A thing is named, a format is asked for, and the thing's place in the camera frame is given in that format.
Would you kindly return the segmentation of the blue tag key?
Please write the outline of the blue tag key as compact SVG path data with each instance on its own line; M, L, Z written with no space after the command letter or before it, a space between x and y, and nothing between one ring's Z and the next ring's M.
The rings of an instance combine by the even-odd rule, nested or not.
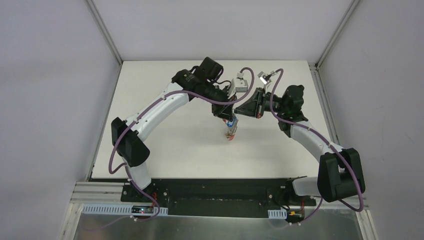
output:
M234 121L226 120L225 123L226 123L228 128L232 128L234 126Z

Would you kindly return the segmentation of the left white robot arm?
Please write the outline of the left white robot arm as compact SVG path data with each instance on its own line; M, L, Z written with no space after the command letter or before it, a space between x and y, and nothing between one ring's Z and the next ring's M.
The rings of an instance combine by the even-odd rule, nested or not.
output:
M237 84L244 83L244 75L237 73L228 85L220 88L223 71L222 65L206 57L200 65L178 71L162 93L140 112L126 119L116 117L111 122L113 150L109 162L113 162L116 154L123 159L118 167L125 168L129 182L135 185L133 195L140 202L149 201L153 195L146 164L151 151L145 140L170 114L194 98L200 98L211 103L215 117L224 120L230 128L234 126L232 102L237 100Z

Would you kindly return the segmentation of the grey red keyring holder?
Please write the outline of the grey red keyring holder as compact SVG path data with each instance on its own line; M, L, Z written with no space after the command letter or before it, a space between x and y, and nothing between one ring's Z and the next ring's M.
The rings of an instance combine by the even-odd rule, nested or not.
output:
M225 124L226 124L226 121L234 121L234 125L233 125L233 127L227 127L227 132L226 132L226 134L225 134L226 138L227 138L229 141L231 141L231 140L233 140L233 139L234 139L234 137L235 137L235 133L236 133L236 131L237 131L238 118L237 118L235 115L233 115L233 116L232 116L232 120L224 119L223 121L224 121L224 123L225 123Z

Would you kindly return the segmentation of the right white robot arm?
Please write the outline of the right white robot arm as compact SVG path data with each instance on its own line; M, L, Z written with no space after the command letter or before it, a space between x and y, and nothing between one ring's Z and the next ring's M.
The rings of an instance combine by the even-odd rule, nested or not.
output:
M288 188L283 192L288 204L296 205L304 196L322 197L331 203L363 194L366 186L358 151L330 142L320 134L302 112L303 96L303 85L290 85L281 97L258 87L253 96L234 112L256 119L265 112L275 113L280 118L279 129L317 160L316 177L289 180Z

